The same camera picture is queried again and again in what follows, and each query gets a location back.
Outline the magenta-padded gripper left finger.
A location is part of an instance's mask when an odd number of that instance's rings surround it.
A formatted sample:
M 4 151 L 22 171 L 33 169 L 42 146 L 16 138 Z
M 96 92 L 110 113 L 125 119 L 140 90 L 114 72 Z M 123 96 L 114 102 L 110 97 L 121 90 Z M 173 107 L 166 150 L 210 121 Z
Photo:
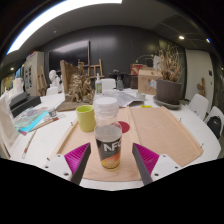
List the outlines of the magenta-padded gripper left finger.
M 62 155 L 50 159 L 43 169 L 76 185 L 79 185 L 91 154 L 91 144 L 86 143 Z

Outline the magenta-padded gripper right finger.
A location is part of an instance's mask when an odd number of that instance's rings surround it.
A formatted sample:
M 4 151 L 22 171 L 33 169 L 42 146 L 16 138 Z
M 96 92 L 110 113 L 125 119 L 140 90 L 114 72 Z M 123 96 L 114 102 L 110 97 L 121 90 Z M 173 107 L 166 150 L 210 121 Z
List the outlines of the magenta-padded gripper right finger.
M 137 143 L 133 144 L 132 153 L 144 185 L 150 184 L 181 169 L 167 154 L 158 155 Z

